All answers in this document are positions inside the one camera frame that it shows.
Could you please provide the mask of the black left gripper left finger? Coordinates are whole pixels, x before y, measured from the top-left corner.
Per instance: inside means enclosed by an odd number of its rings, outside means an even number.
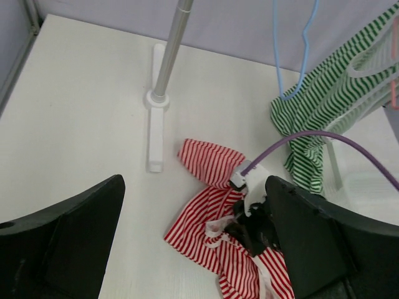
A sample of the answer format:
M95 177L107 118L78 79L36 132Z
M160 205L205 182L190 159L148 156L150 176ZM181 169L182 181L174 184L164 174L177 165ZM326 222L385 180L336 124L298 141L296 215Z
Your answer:
M117 174L1 224L1 298L98 298L125 195Z

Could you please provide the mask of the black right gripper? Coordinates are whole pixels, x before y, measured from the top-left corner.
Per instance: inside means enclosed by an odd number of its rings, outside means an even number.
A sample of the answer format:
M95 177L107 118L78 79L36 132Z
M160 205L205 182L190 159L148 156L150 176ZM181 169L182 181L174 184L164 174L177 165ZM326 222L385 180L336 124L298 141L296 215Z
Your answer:
M245 215L244 201L236 202L233 205L234 219L224 232L236 239L252 257L267 248L282 252L269 203L254 203L249 212L250 216Z

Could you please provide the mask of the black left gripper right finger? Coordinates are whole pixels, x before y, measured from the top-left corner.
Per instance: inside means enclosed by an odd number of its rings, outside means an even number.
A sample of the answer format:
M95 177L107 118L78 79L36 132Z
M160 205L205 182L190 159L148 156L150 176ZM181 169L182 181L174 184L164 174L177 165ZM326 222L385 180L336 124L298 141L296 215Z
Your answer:
M398 226L277 176L265 190L296 298L398 298Z

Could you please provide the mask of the red striped tank top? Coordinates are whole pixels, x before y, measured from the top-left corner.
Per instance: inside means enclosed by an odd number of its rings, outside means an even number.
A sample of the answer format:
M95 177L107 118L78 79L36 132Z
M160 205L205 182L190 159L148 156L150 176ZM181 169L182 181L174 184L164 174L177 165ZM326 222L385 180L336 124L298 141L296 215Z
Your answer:
M206 187L183 208L164 240L177 252L215 273L223 298L293 298L283 255L266 249L257 257L225 232L243 193L229 179L245 156L231 148L184 140L178 158Z

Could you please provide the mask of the blue wire hanger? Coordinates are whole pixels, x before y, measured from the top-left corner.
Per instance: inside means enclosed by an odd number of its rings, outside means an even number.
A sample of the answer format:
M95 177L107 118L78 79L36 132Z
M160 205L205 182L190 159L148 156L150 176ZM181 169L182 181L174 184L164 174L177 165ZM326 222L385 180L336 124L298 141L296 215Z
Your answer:
M279 96L290 100L296 96L305 79L310 52L309 29L319 10L319 1L314 1L308 11L308 2L294 1L293 5L279 9L280 1L272 2L273 53L276 66ZM299 78L292 91L284 85L282 69L297 69Z

